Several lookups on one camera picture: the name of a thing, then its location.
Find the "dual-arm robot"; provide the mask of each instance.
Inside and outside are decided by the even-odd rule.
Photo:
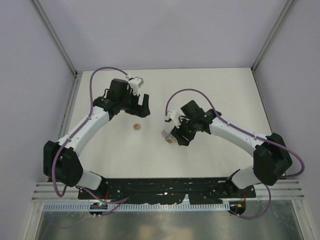
[[[89,113],[67,135],[57,142],[48,141],[45,144],[44,174],[52,177],[53,161],[58,150],[74,134],[58,156],[55,178],[69,187],[85,187],[93,190],[98,197],[105,196],[108,190],[106,179],[83,169],[79,161],[80,154],[95,133],[120,111],[140,118],[150,115],[149,95],[144,94],[142,105],[138,104],[139,90],[143,83],[143,79],[138,77],[131,78],[129,81],[113,79],[106,97],[100,96],[93,101],[92,115],[83,128],[74,134],[75,130],[88,118]],[[170,110],[165,119],[166,122],[172,121],[174,123],[171,135],[176,138],[179,145],[188,146],[197,132],[206,132],[226,139],[253,157],[252,166],[235,171],[225,181],[226,188],[230,193],[236,193],[258,183],[272,186],[292,165],[291,157],[287,151],[256,138],[259,136],[285,146],[282,137],[276,133],[266,136],[247,130],[254,136],[250,137],[229,126],[229,123],[236,126],[238,124],[231,122],[224,116],[223,119],[227,120],[227,124],[222,122],[213,109],[204,112],[193,100],[184,105],[181,110],[184,115],[180,114],[180,111]]]

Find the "gray floor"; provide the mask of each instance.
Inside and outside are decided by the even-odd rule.
[[[245,215],[259,214],[266,204],[249,201]],[[272,201],[268,213],[256,220],[240,219],[226,211],[119,212],[85,219],[88,216],[84,212],[44,212],[36,240],[303,239],[290,200]]]

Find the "white table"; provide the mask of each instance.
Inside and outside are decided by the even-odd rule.
[[[253,164],[244,150],[207,133],[198,132],[188,147],[167,143],[161,135],[173,123],[164,121],[168,98],[184,88],[203,91],[226,117],[258,133],[271,133],[250,68],[130,70],[144,79],[142,93],[150,95],[151,115],[139,118],[121,112],[101,128],[83,149],[84,169],[105,178],[227,177]],[[71,130],[89,111],[91,71],[82,74],[70,121]],[[93,78],[93,99],[102,96],[114,78],[125,79],[117,71],[100,71]],[[179,109],[190,100],[207,111],[210,106],[195,92],[182,92],[171,101]],[[134,124],[141,129],[135,131]]]

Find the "white wall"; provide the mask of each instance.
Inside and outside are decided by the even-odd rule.
[[[286,0],[40,0],[86,71],[251,67]]]
[[[28,0],[0,7],[0,235],[22,236],[72,75]]]
[[[272,130],[305,161],[299,177],[320,227],[320,1],[299,0],[256,76]],[[295,163],[291,172],[299,170]]]

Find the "small brown object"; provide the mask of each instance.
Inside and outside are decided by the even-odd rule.
[[[141,129],[141,125],[139,123],[136,123],[135,125],[133,125],[133,129],[138,131]]]

